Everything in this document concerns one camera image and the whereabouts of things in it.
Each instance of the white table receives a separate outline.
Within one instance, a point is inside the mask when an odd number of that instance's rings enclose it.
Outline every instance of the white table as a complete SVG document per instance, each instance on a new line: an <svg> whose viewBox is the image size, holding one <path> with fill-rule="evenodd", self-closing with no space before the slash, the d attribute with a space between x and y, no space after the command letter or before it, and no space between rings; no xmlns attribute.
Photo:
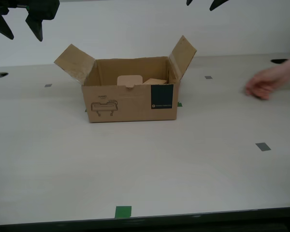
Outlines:
<svg viewBox="0 0 290 232"><path fill-rule="evenodd" d="M175 121L90 124L59 67L0 68L0 225L290 207L290 83L242 93L285 57L196 57Z"/></svg>

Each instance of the wooden block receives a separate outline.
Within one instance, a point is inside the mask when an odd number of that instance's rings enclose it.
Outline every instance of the wooden block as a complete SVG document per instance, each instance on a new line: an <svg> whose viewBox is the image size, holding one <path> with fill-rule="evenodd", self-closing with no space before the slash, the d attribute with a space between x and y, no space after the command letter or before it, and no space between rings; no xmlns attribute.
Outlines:
<svg viewBox="0 0 290 232"><path fill-rule="evenodd" d="M163 85L165 83L167 83L166 80L150 78L149 80L145 81L143 85Z"/></svg>

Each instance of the tape marker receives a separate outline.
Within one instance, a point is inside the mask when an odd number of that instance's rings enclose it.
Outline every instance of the tape marker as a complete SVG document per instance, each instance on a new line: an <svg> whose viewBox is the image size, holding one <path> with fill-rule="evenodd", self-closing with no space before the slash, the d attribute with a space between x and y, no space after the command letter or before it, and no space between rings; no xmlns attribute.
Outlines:
<svg viewBox="0 0 290 232"><path fill-rule="evenodd" d="M132 206L116 206L115 218L130 218Z"/></svg>

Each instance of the cardboard box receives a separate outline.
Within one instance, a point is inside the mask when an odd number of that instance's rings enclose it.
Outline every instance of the cardboard box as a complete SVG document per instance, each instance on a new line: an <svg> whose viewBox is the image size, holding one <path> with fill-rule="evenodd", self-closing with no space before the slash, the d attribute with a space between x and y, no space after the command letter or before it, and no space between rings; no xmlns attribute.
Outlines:
<svg viewBox="0 0 290 232"><path fill-rule="evenodd" d="M90 122L174 120L180 80L195 53L184 36L168 57L94 59L71 44L55 64L82 84ZM149 79L167 83L142 85Z"/></svg>

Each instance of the human hand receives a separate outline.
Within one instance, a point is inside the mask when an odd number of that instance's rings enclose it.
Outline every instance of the human hand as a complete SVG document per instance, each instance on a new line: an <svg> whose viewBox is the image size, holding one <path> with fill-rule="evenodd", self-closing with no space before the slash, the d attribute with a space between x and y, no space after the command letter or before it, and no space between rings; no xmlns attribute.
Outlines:
<svg viewBox="0 0 290 232"><path fill-rule="evenodd" d="M257 73L245 86L247 95L268 100L270 93L290 80L290 59L285 63Z"/></svg>
<svg viewBox="0 0 290 232"><path fill-rule="evenodd" d="M279 66L257 73L245 87L247 95L268 100L270 93L290 80L290 74L280 70Z"/></svg>

